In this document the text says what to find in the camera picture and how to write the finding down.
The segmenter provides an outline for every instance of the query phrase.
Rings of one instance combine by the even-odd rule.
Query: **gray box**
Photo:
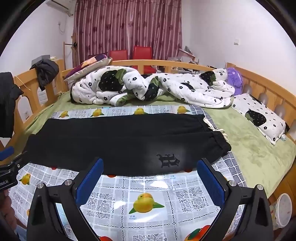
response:
[[[32,65],[37,63],[38,61],[40,61],[42,59],[50,59],[50,55],[41,55],[40,57],[35,58],[34,60],[32,60]]]

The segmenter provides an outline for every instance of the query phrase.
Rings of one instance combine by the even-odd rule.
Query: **air conditioner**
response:
[[[65,12],[68,16],[73,16],[74,4],[76,0],[50,0],[46,4],[61,12]]]

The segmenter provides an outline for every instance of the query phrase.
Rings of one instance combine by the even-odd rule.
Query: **black jacket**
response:
[[[15,101],[23,93],[10,72],[0,73],[0,137],[12,137]]]
[[[49,59],[42,59],[33,64],[30,69],[36,69],[39,87],[43,91],[44,86],[50,84],[59,73],[59,66]]]

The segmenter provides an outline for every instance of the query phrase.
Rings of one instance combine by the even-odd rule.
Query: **wooden bed frame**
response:
[[[17,104],[20,98],[16,101],[15,108],[15,124],[14,124],[14,135],[8,142],[7,146],[14,146],[16,140],[22,131],[32,122],[34,118],[47,106],[56,102],[59,93],[68,91],[67,83],[63,81],[63,78],[71,71],[71,69],[65,70],[64,61],[56,60],[56,63],[59,65],[60,72],[55,78],[56,88],[58,90],[57,94],[54,94],[52,83],[45,87],[48,101],[41,105],[39,103],[37,89],[39,87],[37,81],[36,71],[34,69],[29,70],[25,73],[22,73],[16,77],[14,77],[14,82],[19,86],[24,92],[23,96],[26,96],[29,100],[31,109],[33,114],[23,122]],[[186,69],[196,69],[201,71],[210,71],[212,68],[188,64],[182,62],[174,62],[174,61],[164,61],[164,60],[124,60],[124,61],[113,61],[110,65],[115,66],[138,66],[138,71],[140,74],[144,73],[145,65],[153,65],[153,66],[164,66],[166,73],[173,73],[173,67],[182,67]],[[269,79],[266,79],[258,74],[255,74],[251,71],[239,68],[234,64],[227,63],[226,67],[234,67],[237,69],[242,77],[244,84],[249,84],[252,87],[252,95],[255,98],[258,98],[260,93],[266,93],[268,96],[267,106],[269,109],[274,110],[278,104],[284,106],[286,110],[286,114],[284,120],[291,125],[293,120],[296,119],[296,97],[291,94],[289,91],[285,90],[278,84],[272,82]],[[4,146],[0,142],[0,151],[4,149]],[[282,193],[288,193],[291,197],[293,203],[293,214],[296,214],[296,164],[293,164],[292,168],[286,174],[285,178],[281,181],[277,189],[269,198],[270,202],[273,203]]]

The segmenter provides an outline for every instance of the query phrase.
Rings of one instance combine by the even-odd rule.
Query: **white comforter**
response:
[[[214,81],[208,85],[200,74],[157,73],[143,77],[133,68],[106,66],[73,84],[71,97],[77,103],[120,106],[132,98],[149,101],[169,92],[186,103],[201,107],[229,106],[235,89],[226,83],[227,71],[216,69],[213,72]]]

